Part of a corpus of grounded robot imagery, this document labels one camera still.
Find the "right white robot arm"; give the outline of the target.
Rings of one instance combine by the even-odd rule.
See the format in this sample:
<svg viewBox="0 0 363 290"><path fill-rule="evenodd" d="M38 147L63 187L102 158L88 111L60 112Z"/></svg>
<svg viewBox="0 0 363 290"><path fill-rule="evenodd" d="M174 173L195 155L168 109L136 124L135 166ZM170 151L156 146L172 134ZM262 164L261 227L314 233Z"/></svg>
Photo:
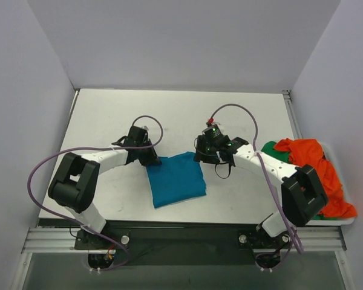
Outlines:
<svg viewBox="0 0 363 290"><path fill-rule="evenodd" d="M306 226L329 201L312 166L287 164L240 137L231 140L216 124L196 138L194 160L215 166L227 164L230 169L238 167L266 179L277 211L265 218L256 231L257 242L264 247L271 246L285 231Z"/></svg>

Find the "blue t-shirt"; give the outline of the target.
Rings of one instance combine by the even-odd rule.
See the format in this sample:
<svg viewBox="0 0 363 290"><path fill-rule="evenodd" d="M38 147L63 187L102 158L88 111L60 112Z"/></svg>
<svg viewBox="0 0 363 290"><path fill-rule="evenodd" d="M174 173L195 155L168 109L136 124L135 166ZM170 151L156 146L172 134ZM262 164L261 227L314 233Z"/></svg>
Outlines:
<svg viewBox="0 0 363 290"><path fill-rule="evenodd" d="M206 183L194 153L161 157L161 165L146 168L154 208L206 196Z"/></svg>

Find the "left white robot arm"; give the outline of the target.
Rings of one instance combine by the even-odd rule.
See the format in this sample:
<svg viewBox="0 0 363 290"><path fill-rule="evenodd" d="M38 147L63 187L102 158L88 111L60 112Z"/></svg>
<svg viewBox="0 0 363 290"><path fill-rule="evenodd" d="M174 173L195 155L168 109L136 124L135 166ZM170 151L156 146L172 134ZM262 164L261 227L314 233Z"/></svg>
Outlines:
<svg viewBox="0 0 363 290"><path fill-rule="evenodd" d="M90 244L98 249L110 242L110 234L104 230L106 220L93 202L99 175L136 160L144 167L162 163L145 127L131 126L127 136L112 145L117 148L84 155L65 154L48 188L49 198L81 223L89 232Z"/></svg>

